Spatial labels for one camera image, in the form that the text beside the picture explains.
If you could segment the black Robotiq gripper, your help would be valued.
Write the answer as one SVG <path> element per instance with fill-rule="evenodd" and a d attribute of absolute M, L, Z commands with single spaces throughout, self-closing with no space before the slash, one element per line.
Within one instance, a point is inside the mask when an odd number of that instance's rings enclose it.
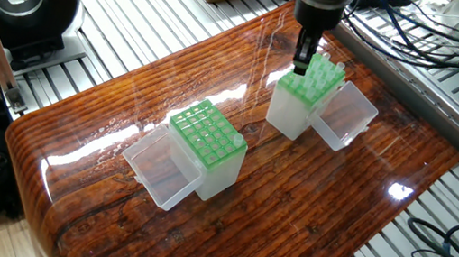
<path fill-rule="evenodd" d="M 324 9 L 296 0 L 294 16 L 301 26 L 293 57 L 294 73 L 304 76 L 307 73 L 312 57 L 317 52 L 317 46 L 322 33 L 335 28 L 342 19 L 344 8 Z"/>

